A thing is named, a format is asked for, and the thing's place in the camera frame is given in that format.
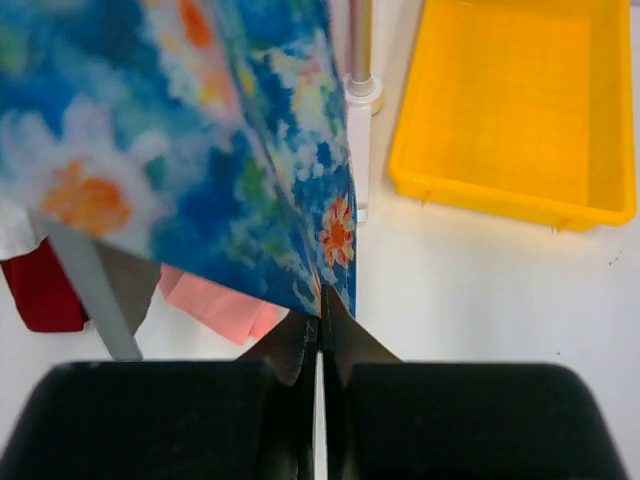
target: gray fabric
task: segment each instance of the gray fabric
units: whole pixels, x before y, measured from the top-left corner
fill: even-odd
[[[134,335],[147,315],[151,296],[160,280],[160,264],[96,240],[93,243],[129,331]]]

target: white cloth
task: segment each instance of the white cloth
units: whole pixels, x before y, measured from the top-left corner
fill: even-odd
[[[32,252],[46,235],[44,227],[25,207],[0,198],[0,260]]]

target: pink cloth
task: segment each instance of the pink cloth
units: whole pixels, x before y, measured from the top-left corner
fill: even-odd
[[[277,306],[168,265],[162,265],[158,287],[167,303],[239,345],[278,323]]]

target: blue floral cloth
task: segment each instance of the blue floral cloth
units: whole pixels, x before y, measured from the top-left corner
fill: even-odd
[[[2,0],[0,193],[311,314],[355,306],[325,0]]]

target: white floor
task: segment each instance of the white floor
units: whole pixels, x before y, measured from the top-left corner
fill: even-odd
[[[407,360],[573,368],[591,386],[631,478],[640,478],[640,220],[557,234],[397,196],[384,166],[420,2],[381,6],[392,3],[396,14],[378,19],[393,55],[383,69],[387,103],[374,120],[369,221],[358,231],[358,320]],[[633,31],[640,115],[640,9]],[[106,358],[95,331],[32,334],[12,305],[0,280],[0,448],[51,365]],[[137,338],[147,358],[233,358],[248,348],[157,294]]]

